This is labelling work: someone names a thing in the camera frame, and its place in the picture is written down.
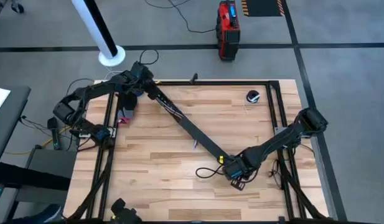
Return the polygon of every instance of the yellow cable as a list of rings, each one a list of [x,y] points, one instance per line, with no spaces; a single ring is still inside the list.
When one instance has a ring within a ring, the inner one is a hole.
[[[65,132],[67,129],[69,129],[70,126],[66,126],[64,127],[62,130],[59,131],[59,134],[62,134],[63,132]],[[52,142],[53,139],[49,139],[48,141],[44,142],[41,147],[42,148],[45,148],[50,142]],[[27,152],[4,152],[5,154],[9,154],[9,155],[15,155],[15,156],[18,156],[18,155],[26,155],[26,154],[30,154],[32,152],[32,150],[30,151],[27,151]]]

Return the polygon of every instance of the metal bracket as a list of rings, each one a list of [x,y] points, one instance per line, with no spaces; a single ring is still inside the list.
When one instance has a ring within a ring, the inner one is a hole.
[[[286,219],[284,217],[279,217],[279,224],[286,224]]]
[[[196,81],[196,79],[198,79],[198,78],[199,78],[199,75],[198,75],[197,73],[195,73],[195,74],[193,75],[192,79],[189,80],[189,83],[192,84],[192,85],[194,85],[194,81]]]
[[[110,136],[116,136],[116,133],[117,133],[117,129],[116,128],[108,128],[109,131],[110,131]],[[91,134],[79,134],[78,137],[80,139],[87,139],[87,138],[90,138],[91,137]]]
[[[287,127],[276,127],[276,128],[274,128],[274,135],[277,135],[286,129],[287,129]]]

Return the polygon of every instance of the black cable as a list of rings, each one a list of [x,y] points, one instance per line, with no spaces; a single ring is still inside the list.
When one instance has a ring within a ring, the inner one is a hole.
[[[184,19],[184,21],[185,21],[185,23],[186,23],[186,28],[187,28],[187,30],[188,30],[189,32],[198,33],[198,34],[204,34],[204,33],[211,32],[211,31],[214,31],[214,30],[215,30],[215,28],[214,28],[214,29],[210,29],[210,30],[205,30],[205,31],[197,31],[197,30],[191,30],[191,29],[189,29],[189,23],[188,23],[187,20],[185,19],[184,15],[182,15],[182,13],[180,12],[179,8],[178,8],[178,7],[177,7],[171,0],[168,0],[168,1],[172,4],[172,6],[173,6],[174,8],[177,9],[179,15]]]
[[[66,149],[66,152],[70,149],[70,147],[72,146],[72,142],[73,142],[73,135],[70,136],[70,143],[68,144],[68,148]]]
[[[65,127],[47,128],[47,127],[45,127],[45,126],[43,126],[43,125],[41,125],[41,124],[39,124],[39,123],[36,123],[36,122],[31,121],[31,120],[26,119],[26,118],[27,118],[27,117],[24,116],[24,115],[21,116],[20,119],[19,119],[19,122],[20,122],[21,124],[23,124],[24,126],[28,127],[28,128],[32,128],[32,129],[39,130],[40,132],[44,133],[45,135],[47,135],[47,136],[49,136],[49,137],[52,137],[52,136],[51,136],[50,134],[46,133],[46,132],[45,132],[46,130],[55,130],[55,129],[65,128]],[[23,122],[23,120],[24,120],[24,121],[27,121],[28,123],[30,123],[31,125],[33,125],[33,127],[32,127],[32,126],[29,126],[29,125],[26,125],[26,124]],[[67,137],[67,136],[65,136],[65,135],[63,135],[63,134],[60,134],[60,133],[59,133],[59,136],[70,139],[69,137]]]
[[[68,88],[67,88],[66,96],[68,95],[68,92],[70,91],[70,88],[72,87],[72,85],[73,85],[74,83],[76,83],[76,82],[78,82],[78,81],[82,81],[82,80],[88,80],[88,81],[93,82],[93,80],[92,80],[91,78],[79,78],[79,79],[76,79],[76,80],[72,81],[72,82],[69,84]]]
[[[314,154],[314,156],[315,156],[315,151],[314,151],[311,147],[309,147],[309,146],[307,146],[307,145],[304,145],[304,144],[300,144],[300,146],[304,146],[305,148],[311,150],[311,152],[312,152],[312,153]]]
[[[221,167],[223,167],[223,165],[220,165],[216,170],[213,170],[213,169],[210,169],[210,168],[207,168],[207,167],[200,167],[200,168],[197,168],[197,169],[196,169],[195,173],[196,173],[196,176],[197,176],[197,177],[200,177],[201,179],[208,179],[208,178],[213,177],[215,174],[224,175],[223,173],[219,172],[219,169],[221,169]],[[203,176],[201,176],[201,175],[199,175],[199,174],[197,173],[199,170],[202,170],[202,169],[209,170],[209,171],[212,172],[212,174],[203,177]]]
[[[63,213],[61,213],[61,214],[60,214],[60,216],[61,216],[61,217],[62,217],[64,220],[66,220],[66,219],[67,219],[67,217],[66,217],[66,216],[64,216],[64,215],[63,215]]]
[[[183,4],[187,3],[188,1],[190,1],[190,0],[186,0],[186,1],[182,2],[182,3],[176,4],[175,6],[183,5]],[[148,5],[152,6],[152,7],[156,7],[156,8],[159,8],[159,9],[172,9],[174,7],[174,6],[169,6],[169,7],[155,6],[155,5],[151,4],[151,3],[148,3],[148,0],[144,0],[144,2],[146,2],[146,4],[148,4]]]
[[[141,55],[139,56],[139,63],[140,63],[141,65],[152,65],[152,64],[156,63],[156,62],[159,60],[159,52],[158,52],[157,50],[153,50],[153,51],[156,52],[156,54],[157,54],[157,58],[156,58],[153,62],[150,62],[150,63],[142,63],[142,56],[143,56],[143,54],[144,54],[145,52],[147,52],[147,51],[148,51],[148,50],[144,50],[144,51],[142,51]]]
[[[276,183],[276,185],[278,186],[279,189],[281,189],[281,186],[280,184],[278,183],[278,180],[276,179],[276,174],[278,174],[280,177],[280,173],[279,173],[279,160],[275,159],[272,163],[272,170],[269,172],[269,177],[273,177],[274,179],[274,182]]]
[[[82,152],[82,151],[85,151],[85,150],[88,150],[88,149],[93,149],[94,147],[97,147],[97,145],[93,145],[93,146],[90,146],[90,147],[86,147],[86,148],[83,148],[83,149],[80,149],[80,147],[82,147],[83,145],[85,145],[89,140],[91,139],[91,137],[89,137],[85,142],[83,142],[81,145],[78,146],[77,148],[77,152]]]
[[[159,8],[159,9],[172,9],[172,8],[176,8],[177,11],[178,11],[178,13],[179,13],[179,15],[180,15],[180,16],[183,18],[183,20],[185,21],[185,23],[186,23],[186,28],[187,28],[187,30],[188,30],[189,32],[198,33],[198,34],[204,34],[204,33],[211,32],[211,31],[214,31],[214,30],[215,30],[215,28],[214,28],[214,29],[205,30],[205,31],[198,31],[198,30],[191,30],[191,29],[189,28],[189,23],[187,22],[187,20],[186,20],[186,18],[184,17],[184,15],[181,13],[181,11],[180,11],[180,9],[178,8],[178,6],[185,4],[185,3],[187,3],[187,2],[190,1],[190,0],[186,0],[186,1],[184,1],[184,2],[182,2],[182,3],[179,3],[179,4],[174,4],[171,0],[168,0],[168,1],[171,3],[171,5],[172,5],[172,6],[168,6],[168,7],[165,7],[165,6],[155,6],[155,5],[151,4],[151,3],[148,3],[148,0],[144,0],[144,1],[146,2],[146,4],[148,4],[148,5],[152,6],[152,7]]]

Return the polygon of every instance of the white pole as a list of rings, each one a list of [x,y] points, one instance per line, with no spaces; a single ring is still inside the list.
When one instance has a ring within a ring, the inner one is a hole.
[[[72,2],[100,50],[99,62],[107,67],[114,67],[123,62],[125,50],[115,45],[96,2],[94,0],[72,0]]]

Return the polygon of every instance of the desk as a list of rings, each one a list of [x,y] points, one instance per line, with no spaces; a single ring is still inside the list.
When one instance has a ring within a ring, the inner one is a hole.
[[[10,90],[11,92],[0,106],[0,159],[30,94],[30,88],[28,86],[10,88],[4,86],[2,88]],[[0,183],[0,196],[3,188],[4,185]]]
[[[296,83],[279,80],[279,85],[287,121],[292,123],[301,109]],[[264,86],[197,84],[165,85],[160,89],[228,154],[237,154],[273,136]],[[244,108],[243,98],[252,89],[259,91],[261,98],[257,104],[247,104]],[[102,96],[92,100],[87,119],[103,123],[107,99],[108,96]],[[276,97],[274,102],[281,126]],[[283,191],[278,189],[273,177],[268,177],[276,153],[262,163],[257,178],[243,191],[238,191],[223,176],[196,177],[196,168],[215,169],[217,162],[202,146],[194,149],[194,140],[157,102],[146,95],[139,97],[135,114],[129,126],[118,128],[105,220],[112,214],[111,205],[120,197],[127,207],[135,208],[144,221],[276,221],[279,216],[287,216]],[[309,140],[302,142],[311,146]],[[89,192],[96,155],[97,149],[78,153],[65,216],[71,215]],[[328,215],[313,153],[299,146],[295,158],[303,191],[320,212]],[[100,194],[96,196],[93,217],[97,216]],[[297,200],[295,195],[292,197],[294,212],[298,214]]]

